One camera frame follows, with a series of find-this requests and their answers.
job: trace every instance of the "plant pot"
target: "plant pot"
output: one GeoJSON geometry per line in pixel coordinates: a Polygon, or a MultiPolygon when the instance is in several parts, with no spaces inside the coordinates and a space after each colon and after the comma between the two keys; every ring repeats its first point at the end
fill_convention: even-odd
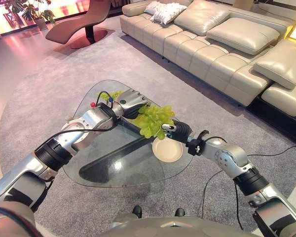
{"type": "Polygon", "coordinates": [[[37,24],[41,31],[47,29],[47,25],[45,23],[44,18],[34,19],[34,22],[37,24]]]}

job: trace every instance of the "throw pillow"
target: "throw pillow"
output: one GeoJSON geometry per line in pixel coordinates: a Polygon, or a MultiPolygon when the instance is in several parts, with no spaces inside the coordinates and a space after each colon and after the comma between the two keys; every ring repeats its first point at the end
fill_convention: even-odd
{"type": "Polygon", "coordinates": [[[220,4],[208,1],[194,1],[174,21],[178,26],[192,31],[199,36],[220,24],[229,17],[229,11],[220,4]]]}
{"type": "Polygon", "coordinates": [[[229,18],[206,33],[208,38],[227,44],[242,52],[257,55],[277,40],[275,29],[242,18],[229,18]]]}
{"type": "Polygon", "coordinates": [[[254,63],[253,69],[289,90],[296,86],[296,43],[280,41],[254,63]]]}
{"type": "Polygon", "coordinates": [[[151,15],[154,15],[156,11],[160,10],[163,8],[166,4],[160,3],[158,1],[152,1],[149,3],[149,5],[146,7],[145,12],[149,13],[151,15]]]}
{"type": "Polygon", "coordinates": [[[172,22],[187,6],[180,5],[179,3],[169,3],[165,7],[156,11],[151,17],[152,21],[160,22],[164,25],[172,22]]]}

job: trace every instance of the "sofa seat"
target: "sofa seat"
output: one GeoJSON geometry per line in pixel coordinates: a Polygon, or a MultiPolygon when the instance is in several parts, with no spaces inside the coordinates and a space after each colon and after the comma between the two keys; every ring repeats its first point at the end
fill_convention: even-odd
{"type": "Polygon", "coordinates": [[[250,55],[182,31],[165,39],[163,56],[247,106],[271,83],[252,70],[252,63],[267,51],[250,55]]]}
{"type": "Polygon", "coordinates": [[[122,31],[163,55],[164,40],[183,29],[175,24],[162,26],[151,22],[150,18],[151,15],[147,13],[132,17],[123,15],[120,17],[122,31]]]}
{"type": "Polygon", "coordinates": [[[289,90],[274,83],[265,90],[261,98],[290,116],[296,116],[296,86],[293,90],[289,90]]]}

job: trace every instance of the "chair base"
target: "chair base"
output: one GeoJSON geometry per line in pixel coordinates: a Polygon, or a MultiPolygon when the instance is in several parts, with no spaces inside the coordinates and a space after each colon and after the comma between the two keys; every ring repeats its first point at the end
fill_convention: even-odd
{"type": "Polygon", "coordinates": [[[79,48],[90,46],[93,43],[103,39],[107,34],[108,32],[106,30],[95,31],[93,32],[93,37],[86,37],[86,36],[80,37],[70,44],[70,48],[79,49],[79,48]]]}

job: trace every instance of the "white plate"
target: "white plate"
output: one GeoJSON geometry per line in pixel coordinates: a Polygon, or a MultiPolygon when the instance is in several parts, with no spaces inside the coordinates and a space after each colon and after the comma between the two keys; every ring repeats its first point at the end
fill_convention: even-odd
{"type": "Polygon", "coordinates": [[[154,155],[163,162],[175,162],[182,156],[183,147],[177,142],[165,137],[163,140],[156,138],[152,143],[154,155]]]}

